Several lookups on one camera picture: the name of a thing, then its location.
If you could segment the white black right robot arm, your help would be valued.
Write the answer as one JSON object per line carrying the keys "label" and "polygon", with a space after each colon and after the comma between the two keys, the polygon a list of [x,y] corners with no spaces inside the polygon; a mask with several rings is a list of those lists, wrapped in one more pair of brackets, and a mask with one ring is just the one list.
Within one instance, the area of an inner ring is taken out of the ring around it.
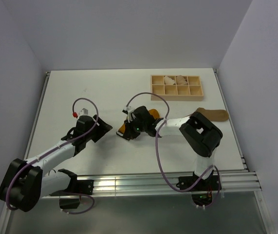
{"label": "white black right robot arm", "polygon": [[215,150],[223,137],[223,133],[213,122],[228,119],[228,116],[223,116],[222,110],[197,108],[186,117],[171,119],[160,117],[157,110],[148,110],[146,106],[125,108],[123,112],[127,117],[116,132],[118,136],[125,140],[136,139],[141,133],[159,138],[183,136],[197,155],[194,186],[204,190],[210,185],[209,176],[214,167]]}

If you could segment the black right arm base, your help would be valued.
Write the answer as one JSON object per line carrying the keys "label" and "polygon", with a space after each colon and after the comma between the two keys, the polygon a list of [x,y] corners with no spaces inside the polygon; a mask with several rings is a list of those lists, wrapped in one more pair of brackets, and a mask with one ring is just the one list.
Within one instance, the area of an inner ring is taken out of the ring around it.
{"label": "black right arm base", "polygon": [[[214,170],[207,179],[200,179],[199,182],[190,190],[192,201],[196,206],[207,207],[213,203],[222,189],[221,177],[219,174],[213,175]],[[178,177],[176,187],[185,190],[193,185],[199,177],[193,173],[191,176]]]}

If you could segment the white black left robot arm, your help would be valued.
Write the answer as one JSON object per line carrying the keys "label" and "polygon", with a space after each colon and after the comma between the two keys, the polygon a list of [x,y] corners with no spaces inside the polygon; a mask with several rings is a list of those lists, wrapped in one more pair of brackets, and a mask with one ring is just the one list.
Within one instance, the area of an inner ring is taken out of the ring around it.
{"label": "white black left robot arm", "polygon": [[54,168],[83,151],[89,141],[99,141],[110,130],[112,126],[97,115],[80,116],[55,146],[28,160],[17,158],[10,163],[0,184],[0,200],[11,210],[28,212],[44,196],[91,195],[92,181],[84,185],[76,173]]}

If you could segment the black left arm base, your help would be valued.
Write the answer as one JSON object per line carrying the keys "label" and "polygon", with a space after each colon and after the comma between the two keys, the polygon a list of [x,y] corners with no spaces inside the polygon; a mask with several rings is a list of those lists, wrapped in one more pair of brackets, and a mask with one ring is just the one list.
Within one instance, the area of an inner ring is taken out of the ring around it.
{"label": "black left arm base", "polygon": [[[49,196],[67,196],[67,195],[76,195],[78,198],[60,198],[59,199],[59,207],[63,211],[67,211],[70,214],[82,214],[91,210],[95,204],[95,200],[92,197],[94,188],[94,180],[77,180],[72,185],[69,185],[65,190],[59,190],[49,194]],[[91,204],[89,208],[80,212],[73,212],[70,210],[75,210],[81,204],[82,197],[87,197],[91,200]]]}

